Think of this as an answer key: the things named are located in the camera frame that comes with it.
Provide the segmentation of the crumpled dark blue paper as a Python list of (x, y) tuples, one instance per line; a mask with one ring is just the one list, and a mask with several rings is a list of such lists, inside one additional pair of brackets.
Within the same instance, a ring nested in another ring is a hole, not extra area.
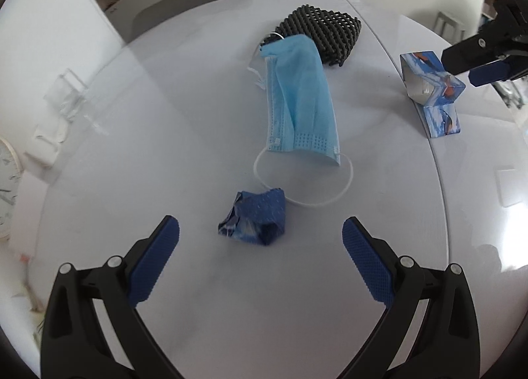
[(241, 242), (269, 246), (285, 232), (284, 191), (239, 191), (217, 232)]

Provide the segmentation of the blue surgical face mask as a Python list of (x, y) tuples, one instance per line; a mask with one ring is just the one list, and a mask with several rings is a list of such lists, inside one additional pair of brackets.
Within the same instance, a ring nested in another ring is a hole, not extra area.
[(350, 157), (341, 152), (337, 117), (322, 60), (315, 42), (308, 36), (284, 37), (278, 33), (274, 36), (274, 42), (256, 47), (247, 67), (259, 77), (257, 84), (265, 90), (268, 103), (266, 145), (253, 162), (253, 175), (263, 187), (271, 188), (259, 175), (259, 161), (267, 152), (308, 151), (337, 165), (345, 159), (348, 180), (333, 198), (318, 203), (285, 198), (295, 206), (329, 206), (350, 189), (354, 170)]

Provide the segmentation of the black foam fruit net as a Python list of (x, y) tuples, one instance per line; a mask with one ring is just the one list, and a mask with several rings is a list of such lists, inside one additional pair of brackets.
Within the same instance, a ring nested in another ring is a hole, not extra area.
[(361, 30), (360, 19), (349, 13), (302, 5), (290, 13), (260, 45), (305, 35), (315, 43), (323, 65), (342, 66), (352, 53)]

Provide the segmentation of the clear glass cup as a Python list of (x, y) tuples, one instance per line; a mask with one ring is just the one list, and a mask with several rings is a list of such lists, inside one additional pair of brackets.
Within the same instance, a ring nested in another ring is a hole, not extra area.
[(85, 102), (87, 85), (71, 69), (54, 80), (44, 96), (45, 102), (68, 122), (72, 122)]

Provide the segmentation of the round white wall clock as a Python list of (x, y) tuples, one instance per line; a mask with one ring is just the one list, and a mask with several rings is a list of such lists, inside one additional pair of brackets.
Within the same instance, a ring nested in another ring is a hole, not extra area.
[(0, 139), (0, 234), (1, 240), (10, 237), (11, 223), (23, 166), (14, 147), (7, 139)]

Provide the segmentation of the blue crushed carton box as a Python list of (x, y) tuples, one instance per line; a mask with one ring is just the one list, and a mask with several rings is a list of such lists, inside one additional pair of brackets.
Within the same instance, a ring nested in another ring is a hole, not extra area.
[(461, 131), (455, 102), (466, 85), (448, 73), (433, 51), (405, 53), (400, 56), (406, 93), (418, 106), (431, 139)]

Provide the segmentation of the metal frame stool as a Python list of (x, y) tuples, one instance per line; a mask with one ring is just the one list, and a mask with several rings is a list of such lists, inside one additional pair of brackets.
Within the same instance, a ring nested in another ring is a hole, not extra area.
[(438, 11), (433, 31), (450, 44), (455, 44), (464, 39), (465, 26), (450, 13)]

